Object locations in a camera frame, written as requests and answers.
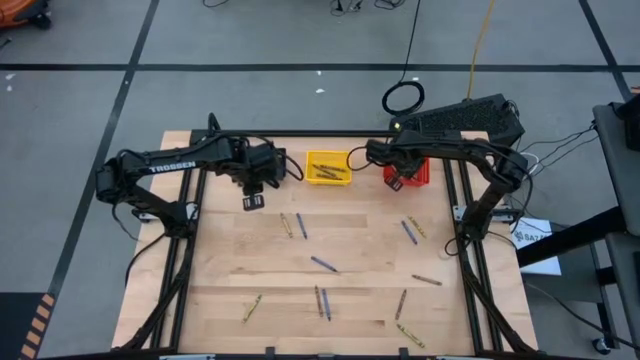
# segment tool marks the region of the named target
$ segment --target yellow crayon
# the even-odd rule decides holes
[[[427,238],[427,234],[425,234],[424,230],[422,230],[420,225],[418,225],[418,222],[416,221],[416,219],[414,219],[413,216],[407,216],[407,218],[409,219],[409,221],[411,221],[413,226],[415,226],[416,229],[418,229],[418,232],[420,233],[420,235],[422,235],[422,237],[426,239]]]
[[[404,326],[400,324],[396,324],[396,326],[398,327],[398,329],[400,329],[400,331],[402,331],[403,334],[405,334],[409,339],[411,339],[414,343],[416,343],[416,345],[424,349],[425,345],[422,341],[420,341],[420,339],[418,339],[417,337],[415,337],[415,335],[410,333],[409,330],[407,330]]]
[[[247,312],[247,315],[244,316],[244,319],[242,319],[242,323],[246,323],[247,320],[249,320],[249,316],[251,316],[251,314],[253,314],[253,310],[256,309],[256,306],[258,306],[258,304],[260,303],[260,300],[262,299],[262,294],[258,295],[258,297],[256,298],[256,302],[253,303],[253,305],[251,305],[251,308],[249,309],[249,312]]]
[[[289,227],[289,222],[287,221],[287,218],[284,217],[283,213],[280,213],[280,220],[282,220],[282,225],[284,225],[285,230],[287,230],[287,234],[289,234],[289,237],[292,238],[293,233],[291,232],[291,227]]]

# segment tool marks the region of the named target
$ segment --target floor tile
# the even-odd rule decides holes
[[[371,3],[359,13],[334,17],[327,2],[314,0],[232,1],[215,9],[197,1],[162,1],[141,62],[404,62],[417,2],[394,11]],[[411,62],[470,63],[488,4],[423,1]],[[566,0],[497,1],[481,50],[478,63],[604,63],[578,3]]]
[[[128,63],[149,0],[56,0],[51,29],[10,29],[0,63]]]
[[[640,2],[589,0],[589,4],[618,64],[640,65]]]
[[[423,1],[414,63],[469,64],[489,1]],[[605,64],[577,1],[497,0],[479,64]]]
[[[46,291],[123,74],[0,76],[0,291]]]
[[[390,116],[382,111],[380,98],[398,76],[398,72],[138,73],[110,154],[125,147],[156,149],[165,130],[203,128],[209,111],[226,129],[384,129]],[[427,86],[424,109],[460,101],[468,81],[466,73],[407,76],[418,77]],[[319,88],[325,92],[316,93]],[[477,74],[475,97],[497,92],[520,107],[528,131],[522,145],[586,127],[592,105],[619,97],[610,74]],[[412,102],[410,96],[398,94],[394,101],[400,106],[400,98]],[[547,171],[555,172],[554,177],[536,179],[540,190],[534,193],[532,211],[569,222],[615,201],[597,148],[585,147],[561,164]],[[110,218],[109,210],[96,201],[91,205],[43,355],[106,351],[111,345],[134,244]],[[127,207],[119,213],[137,233]],[[556,326],[545,320],[536,326],[552,331],[544,324]],[[77,341],[84,337],[86,341]],[[563,341],[571,344],[584,342],[583,332],[565,337],[570,339]]]

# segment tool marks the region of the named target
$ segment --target metal clamp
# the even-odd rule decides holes
[[[198,214],[198,205],[195,203],[188,203],[187,204],[187,219],[191,219],[191,220],[196,220],[199,216]],[[145,213],[145,212],[135,212],[134,215],[138,218],[138,220],[140,220],[140,222],[146,224],[148,222],[150,222],[151,220],[158,220],[157,217]]]
[[[456,221],[462,221],[462,216],[464,212],[467,210],[467,207],[464,205],[454,206],[453,207],[453,217]],[[491,221],[494,222],[502,222],[502,223],[512,223],[515,221],[516,216],[519,211],[516,209],[512,209],[509,205],[499,205],[493,209],[493,218]]]

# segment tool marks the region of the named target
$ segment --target yellow cable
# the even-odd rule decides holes
[[[478,50],[480,49],[480,44],[482,43],[484,34],[486,34],[487,29],[489,28],[489,19],[491,18],[491,11],[493,11],[493,5],[495,5],[495,3],[496,0],[491,0],[491,2],[489,3],[489,10],[487,11],[487,15],[484,17],[482,29],[480,30],[480,34],[478,34],[478,40],[476,41],[476,46],[473,50],[473,59],[471,59],[471,71],[469,72],[469,88],[467,89],[467,100],[471,99],[471,89],[473,89],[473,73],[476,68],[476,57],[478,56]]]

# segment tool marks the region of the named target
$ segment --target yellow basket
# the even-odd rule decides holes
[[[341,185],[351,183],[351,169],[347,166],[347,151],[308,151],[307,152],[307,181],[312,185]],[[318,170],[313,165],[326,165],[344,170],[328,170],[337,175],[340,180],[320,177],[323,171]]]

